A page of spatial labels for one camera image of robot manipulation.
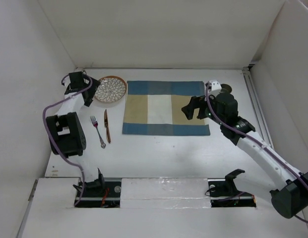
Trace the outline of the blue beige checked placemat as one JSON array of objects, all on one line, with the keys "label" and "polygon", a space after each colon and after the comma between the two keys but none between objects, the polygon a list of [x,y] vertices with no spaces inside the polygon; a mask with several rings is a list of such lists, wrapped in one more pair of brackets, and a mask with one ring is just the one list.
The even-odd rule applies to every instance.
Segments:
[{"label": "blue beige checked placemat", "polygon": [[122,133],[209,136],[206,119],[188,120],[182,112],[191,97],[201,95],[202,81],[128,81]]}]

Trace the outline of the silver fork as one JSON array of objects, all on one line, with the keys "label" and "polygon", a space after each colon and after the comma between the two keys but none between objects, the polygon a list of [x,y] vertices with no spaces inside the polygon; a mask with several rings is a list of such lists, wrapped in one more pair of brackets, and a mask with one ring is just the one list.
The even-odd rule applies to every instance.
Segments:
[{"label": "silver fork", "polygon": [[102,139],[102,137],[100,135],[100,132],[98,130],[98,122],[97,122],[95,116],[90,116],[90,119],[91,119],[91,122],[92,122],[93,126],[96,128],[97,133],[98,133],[98,137],[99,137],[99,140],[100,140],[101,148],[105,149],[106,148],[106,144],[105,144],[104,140]]}]

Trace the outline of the copper table knife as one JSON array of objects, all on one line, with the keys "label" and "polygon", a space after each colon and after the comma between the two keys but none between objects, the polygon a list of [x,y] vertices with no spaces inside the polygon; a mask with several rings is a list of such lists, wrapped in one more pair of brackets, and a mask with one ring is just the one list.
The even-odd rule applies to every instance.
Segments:
[{"label": "copper table knife", "polygon": [[104,126],[106,129],[106,138],[109,144],[111,144],[111,135],[110,135],[110,129],[109,129],[109,122],[108,122],[108,114],[107,109],[104,111]]}]

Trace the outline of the white brown metal cup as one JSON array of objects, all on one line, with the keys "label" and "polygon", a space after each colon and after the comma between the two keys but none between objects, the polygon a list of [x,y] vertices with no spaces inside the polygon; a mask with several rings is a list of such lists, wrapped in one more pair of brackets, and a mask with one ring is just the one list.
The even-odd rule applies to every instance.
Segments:
[{"label": "white brown metal cup", "polygon": [[231,93],[232,92],[232,88],[230,85],[228,84],[221,84],[221,93]]}]

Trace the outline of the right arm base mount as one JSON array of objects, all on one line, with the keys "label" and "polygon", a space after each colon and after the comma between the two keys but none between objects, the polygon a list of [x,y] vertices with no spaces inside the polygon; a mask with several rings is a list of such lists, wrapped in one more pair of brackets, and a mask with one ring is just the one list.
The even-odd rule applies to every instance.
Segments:
[{"label": "right arm base mount", "polygon": [[236,169],[224,178],[208,179],[208,189],[204,195],[210,198],[212,208],[256,208],[254,195],[239,191],[234,183],[234,179],[243,173],[245,173],[244,170]]}]

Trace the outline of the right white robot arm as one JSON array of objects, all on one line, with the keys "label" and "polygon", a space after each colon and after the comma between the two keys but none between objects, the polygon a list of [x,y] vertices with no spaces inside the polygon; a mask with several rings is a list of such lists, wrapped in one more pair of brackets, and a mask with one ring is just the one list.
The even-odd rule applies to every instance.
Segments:
[{"label": "right white robot arm", "polygon": [[269,191],[268,199],[282,217],[296,217],[308,207],[308,172],[304,174],[288,164],[264,142],[255,127],[238,115],[238,102],[232,94],[193,96],[182,112],[191,120],[196,109],[198,119],[209,118],[219,124],[222,134],[272,179],[276,188]]}]

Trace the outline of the aluminium rail right side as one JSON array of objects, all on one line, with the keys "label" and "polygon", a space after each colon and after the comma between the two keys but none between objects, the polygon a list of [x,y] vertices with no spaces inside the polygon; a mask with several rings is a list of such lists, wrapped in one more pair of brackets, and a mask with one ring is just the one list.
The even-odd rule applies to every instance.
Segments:
[{"label": "aluminium rail right side", "polygon": [[294,181],[296,176],[300,174],[300,170],[286,162],[271,146],[270,134],[255,92],[250,70],[248,67],[244,67],[242,72],[260,132],[250,132],[249,136],[251,138],[243,138],[238,142],[238,147],[263,169],[269,176],[270,182],[261,184],[245,178],[240,184],[246,186],[249,193],[265,200],[270,200],[270,191],[282,190],[287,185],[286,181]]}]

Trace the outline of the orange rimmed patterned plate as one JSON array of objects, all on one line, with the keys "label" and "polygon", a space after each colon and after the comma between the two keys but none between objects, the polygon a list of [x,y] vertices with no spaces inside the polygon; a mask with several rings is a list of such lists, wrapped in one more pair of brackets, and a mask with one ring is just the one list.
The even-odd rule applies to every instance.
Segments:
[{"label": "orange rimmed patterned plate", "polygon": [[117,102],[127,91],[126,82],[118,76],[105,76],[100,78],[99,82],[94,98],[101,103]]}]

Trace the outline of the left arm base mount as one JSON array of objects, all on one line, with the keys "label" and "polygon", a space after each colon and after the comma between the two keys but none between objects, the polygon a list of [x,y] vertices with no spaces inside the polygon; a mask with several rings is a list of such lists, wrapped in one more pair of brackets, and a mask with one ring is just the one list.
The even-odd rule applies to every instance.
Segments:
[{"label": "left arm base mount", "polygon": [[76,208],[120,208],[122,179],[104,178],[98,169],[98,178],[85,182],[83,195],[80,197],[82,182],[73,185],[76,190],[74,206]]}]

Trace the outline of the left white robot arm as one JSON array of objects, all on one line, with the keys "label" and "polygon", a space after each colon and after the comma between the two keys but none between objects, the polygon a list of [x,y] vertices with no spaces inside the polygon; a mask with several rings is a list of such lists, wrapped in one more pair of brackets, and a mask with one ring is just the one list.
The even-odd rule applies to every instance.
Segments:
[{"label": "left white robot arm", "polygon": [[82,71],[67,74],[62,79],[65,86],[64,99],[49,105],[43,111],[43,123],[49,137],[51,150],[67,164],[81,172],[82,181],[75,187],[88,189],[94,196],[105,192],[105,181],[101,171],[93,175],[85,159],[80,158],[87,147],[86,136],[79,120],[79,112],[89,107],[100,82]]}]

